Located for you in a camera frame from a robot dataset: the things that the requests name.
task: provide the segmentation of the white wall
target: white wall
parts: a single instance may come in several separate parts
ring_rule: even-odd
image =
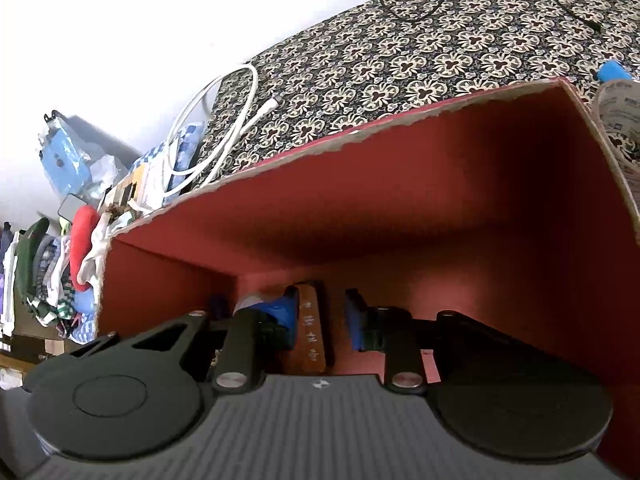
[[[221,67],[367,0],[0,0],[0,221],[59,200],[36,156],[52,108],[143,152]]]

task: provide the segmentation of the gray ribbed surface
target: gray ribbed surface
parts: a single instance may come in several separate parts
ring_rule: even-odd
[[[129,463],[54,457],[33,480],[600,479],[594,456],[554,466],[486,457],[442,429],[424,400],[384,390],[375,376],[270,376],[255,392],[222,397],[176,446]]]

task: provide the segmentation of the open cardboard box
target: open cardboard box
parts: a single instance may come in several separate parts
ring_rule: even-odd
[[[638,212],[572,88],[544,80],[389,116],[182,197],[111,241],[100,333],[132,335],[214,293],[323,280],[335,374],[344,289],[433,319],[453,309],[594,372],[603,457],[640,474]],[[433,365],[430,380],[437,378]]]

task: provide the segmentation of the white usb cable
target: white usb cable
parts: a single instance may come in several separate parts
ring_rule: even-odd
[[[223,78],[232,74],[233,72],[238,72],[239,70],[250,70],[252,74],[252,82],[251,88],[249,90],[249,95],[244,102],[244,106],[238,115],[238,118],[234,121],[234,124],[231,126],[229,131],[226,133],[225,137],[218,143],[215,149],[209,153],[209,156],[203,160],[200,164],[193,168],[189,168],[185,171],[175,171],[175,160],[170,160],[170,145],[174,141],[175,134],[182,123],[186,120],[191,111],[198,105],[198,103],[203,99],[203,97],[207,94],[207,92],[217,83],[219,83]],[[279,105],[279,101],[276,98],[271,98],[265,104],[263,104],[260,109],[256,112],[256,114],[249,120],[247,124],[244,124],[244,121],[249,113],[249,108],[254,102],[255,93],[258,89],[258,72],[255,67],[250,64],[238,65],[225,73],[217,76],[214,80],[205,85],[194,97],[187,103],[187,105],[180,111],[177,117],[174,120],[174,123],[169,129],[169,134],[164,142],[164,161],[163,161],[163,172],[168,171],[173,175],[177,176],[185,176],[189,175],[184,179],[178,186],[174,187],[169,191],[162,190],[163,197],[171,196],[175,193],[180,192],[185,187],[187,187],[199,174],[201,174],[216,158],[218,161],[215,163],[211,172],[207,175],[204,180],[203,185],[209,184],[214,178],[218,176],[218,172],[224,163],[226,156],[231,152],[231,149],[235,145],[238,140],[252,127],[255,123],[257,123],[261,118],[265,115],[273,112]]]

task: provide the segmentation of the floral patterned fabric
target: floral patterned fabric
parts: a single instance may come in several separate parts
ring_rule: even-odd
[[[436,1],[385,3],[412,18]],[[352,126],[483,89],[562,75],[588,104],[606,60],[638,74],[640,0],[560,1],[600,23],[601,33],[553,0],[446,0],[419,23],[400,22],[372,0],[300,32],[250,61],[260,81],[249,117],[273,95],[283,104],[236,144],[221,175]],[[199,162],[231,127],[249,86],[247,71],[223,81]]]

